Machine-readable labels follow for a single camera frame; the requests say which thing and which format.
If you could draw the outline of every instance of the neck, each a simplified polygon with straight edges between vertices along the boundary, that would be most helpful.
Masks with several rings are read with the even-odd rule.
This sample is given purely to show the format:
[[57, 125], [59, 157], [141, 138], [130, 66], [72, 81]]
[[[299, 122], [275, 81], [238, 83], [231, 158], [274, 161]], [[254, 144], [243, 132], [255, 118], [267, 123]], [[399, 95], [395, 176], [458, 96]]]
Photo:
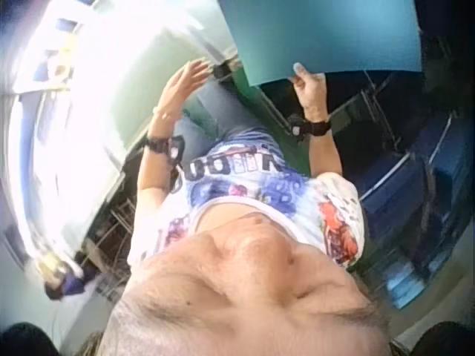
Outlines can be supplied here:
[[234, 202], [213, 205], [201, 215], [195, 232], [200, 233], [212, 230], [213, 228], [217, 228], [256, 211], [260, 210], [253, 206]]

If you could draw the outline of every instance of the blue jeans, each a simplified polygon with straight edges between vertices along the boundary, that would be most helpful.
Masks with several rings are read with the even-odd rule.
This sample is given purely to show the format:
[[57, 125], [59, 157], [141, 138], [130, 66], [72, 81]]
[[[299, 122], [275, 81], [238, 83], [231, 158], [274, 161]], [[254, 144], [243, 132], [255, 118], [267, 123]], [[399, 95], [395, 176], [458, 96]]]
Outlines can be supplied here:
[[217, 139], [209, 137], [200, 126], [184, 116], [175, 124], [174, 129], [175, 136], [181, 135], [185, 139], [181, 165], [187, 165], [193, 159], [205, 156], [216, 144], [241, 133], [265, 131], [258, 118], [239, 101], [232, 83], [210, 80], [199, 89], [197, 96], [213, 120]]

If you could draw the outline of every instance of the blue folder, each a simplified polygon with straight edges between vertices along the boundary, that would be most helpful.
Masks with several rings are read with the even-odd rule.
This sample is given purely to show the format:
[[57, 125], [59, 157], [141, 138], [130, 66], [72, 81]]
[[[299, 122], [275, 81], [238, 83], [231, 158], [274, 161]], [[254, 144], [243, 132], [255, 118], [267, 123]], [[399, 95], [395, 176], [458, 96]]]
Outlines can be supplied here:
[[421, 71], [413, 0], [219, 0], [250, 85], [293, 74]]

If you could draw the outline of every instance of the graphic t-shirt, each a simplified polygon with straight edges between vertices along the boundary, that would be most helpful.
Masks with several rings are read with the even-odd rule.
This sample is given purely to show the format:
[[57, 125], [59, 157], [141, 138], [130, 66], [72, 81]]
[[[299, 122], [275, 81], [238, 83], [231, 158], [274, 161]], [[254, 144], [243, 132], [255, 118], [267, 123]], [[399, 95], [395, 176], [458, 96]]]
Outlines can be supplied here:
[[354, 263], [363, 252], [364, 224], [355, 186], [335, 173], [316, 179], [300, 175], [286, 165], [270, 135], [250, 131], [179, 169], [160, 208], [136, 221], [128, 263], [133, 268], [192, 235], [204, 211], [224, 202], [260, 209], [290, 236], [316, 246], [341, 266]]

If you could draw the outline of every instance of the finger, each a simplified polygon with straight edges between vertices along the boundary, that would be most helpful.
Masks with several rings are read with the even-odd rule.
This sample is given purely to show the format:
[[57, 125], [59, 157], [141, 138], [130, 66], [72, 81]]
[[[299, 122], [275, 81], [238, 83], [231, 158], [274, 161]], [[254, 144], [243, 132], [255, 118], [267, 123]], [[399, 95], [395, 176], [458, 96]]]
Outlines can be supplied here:
[[207, 79], [210, 76], [210, 72], [201, 72], [193, 76], [193, 83], [202, 82], [204, 79]]
[[327, 82], [327, 77], [325, 76], [325, 73], [317, 73], [313, 75], [317, 80], [321, 82]]
[[304, 81], [313, 79], [312, 74], [309, 71], [307, 71], [307, 69], [305, 69], [305, 67], [301, 65], [300, 63], [294, 64], [294, 71], [295, 71], [295, 74], [297, 74], [297, 76], [302, 78]]
[[193, 69], [193, 75], [198, 74], [199, 72], [203, 72], [203, 71], [210, 71], [210, 69], [211, 69], [211, 63], [203, 62]]
[[180, 79], [178, 80], [178, 85], [181, 85], [182, 83], [184, 83], [185, 81], [189, 80], [191, 77], [191, 63], [188, 62], [186, 63], [186, 65], [183, 67], [183, 73], [180, 77]]
[[203, 80], [201, 82], [198, 82], [198, 83], [195, 83], [191, 86], [190, 88], [190, 94], [194, 93], [196, 90], [200, 89], [202, 86], [205, 85], [205, 83], [207, 82], [207, 80]]
[[292, 76], [289, 78], [289, 81], [293, 83], [293, 85], [297, 88], [301, 88], [305, 86], [305, 82], [298, 76]]
[[196, 67], [198, 67], [204, 62], [206, 62], [205, 58], [199, 58], [199, 59], [195, 59], [194, 61], [191, 61], [190, 63], [191, 69], [195, 69]]
[[169, 79], [168, 83], [170, 85], [175, 85], [178, 83], [178, 81], [180, 80], [182, 74], [183, 74], [183, 69], [185, 69], [185, 67], [181, 67], [179, 70], [177, 70], [177, 72]]

